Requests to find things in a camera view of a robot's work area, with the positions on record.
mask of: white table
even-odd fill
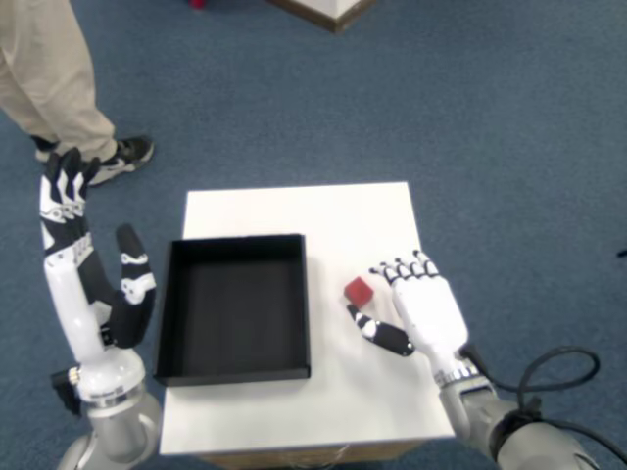
[[[400,325],[385,282],[367,270],[419,248],[407,183],[187,195],[185,239],[283,233],[306,236],[312,377],[168,388],[161,454],[451,437],[426,360],[364,340],[343,298],[360,275],[375,291],[364,312]]]

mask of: open black box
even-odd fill
[[[310,377],[305,237],[172,242],[154,373],[166,386]]]

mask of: khaki pants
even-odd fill
[[[86,160],[116,151],[96,108],[94,71],[69,0],[0,0],[0,108],[26,133],[77,147]]]

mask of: shoe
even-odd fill
[[[57,147],[59,147],[59,142],[49,142],[46,139],[42,139],[37,135],[31,135],[30,138],[37,146],[37,150],[35,151],[35,159],[42,164],[48,162],[50,154],[53,153],[57,149]]]
[[[101,163],[90,186],[115,178],[119,174],[131,173],[148,163],[153,156],[155,144],[148,137],[131,137],[118,141],[118,149],[108,160]]]

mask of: red cube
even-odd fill
[[[357,308],[362,308],[370,302],[373,295],[374,292],[370,286],[360,277],[355,278],[344,288],[344,296]]]

